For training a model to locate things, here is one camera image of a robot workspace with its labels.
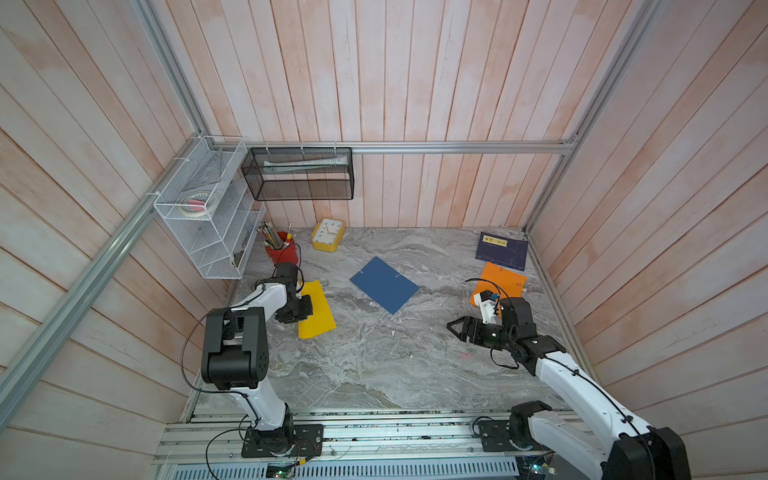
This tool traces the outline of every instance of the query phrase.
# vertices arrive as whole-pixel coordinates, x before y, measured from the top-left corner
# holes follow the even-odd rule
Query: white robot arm
[[[448,330],[462,342],[509,351],[592,431],[587,434],[568,424],[543,402],[527,402],[511,409],[507,424],[511,446],[526,450],[543,445],[591,480],[690,480],[680,437],[669,428],[655,429],[634,415],[582,372],[557,340],[538,335],[528,302],[522,298],[499,300],[489,291],[478,296],[475,300],[482,319],[464,316],[448,323]],[[483,423],[478,423],[481,430]]]

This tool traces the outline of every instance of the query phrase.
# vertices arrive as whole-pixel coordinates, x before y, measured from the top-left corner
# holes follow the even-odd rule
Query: wooden wall
[[[129,2],[4,0],[0,65],[4,370],[193,128]],[[0,435],[0,476],[143,478],[226,288],[153,222]]]
[[[639,0],[154,0],[214,134],[249,141],[558,140]],[[353,201],[280,226],[520,226],[557,157],[366,155]]]
[[[767,25],[671,2],[532,234],[600,380],[694,476],[768,475]]]

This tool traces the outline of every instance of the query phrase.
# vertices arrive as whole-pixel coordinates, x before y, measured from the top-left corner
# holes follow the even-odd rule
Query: alarm clock
[[[344,234],[344,222],[333,218],[323,218],[312,232],[312,246],[315,250],[335,252]]]

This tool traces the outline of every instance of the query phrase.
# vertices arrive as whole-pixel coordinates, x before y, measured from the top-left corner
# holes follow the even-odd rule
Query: white wire rack
[[[265,213],[251,210],[244,178],[232,181],[246,152],[242,138],[201,137],[154,203],[205,278],[243,277]]]

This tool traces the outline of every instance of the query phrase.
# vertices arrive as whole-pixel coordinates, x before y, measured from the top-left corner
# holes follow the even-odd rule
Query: marble tabletop
[[[485,262],[475,259],[480,229],[348,228],[335,253],[314,250],[311,229],[294,229],[307,281],[319,280],[336,329],[301,340],[297,325],[267,321],[272,385],[293,408],[508,409],[541,399],[564,402],[524,368],[494,365],[488,350],[462,343],[445,324],[464,315],[480,317],[469,303]],[[522,239],[520,230],[482,231]],[[395,315],[353,285],[349,278],[380,257],[419,286]],[[234,301],[271,275],[264,249],[254,247]],[[554,310],[528,258],[523,297],[531,304],[540,334],[563,342]],[[496,352],[499,363],[509,354]],[[225,395],[201,394],[198,407],[234,406]]]

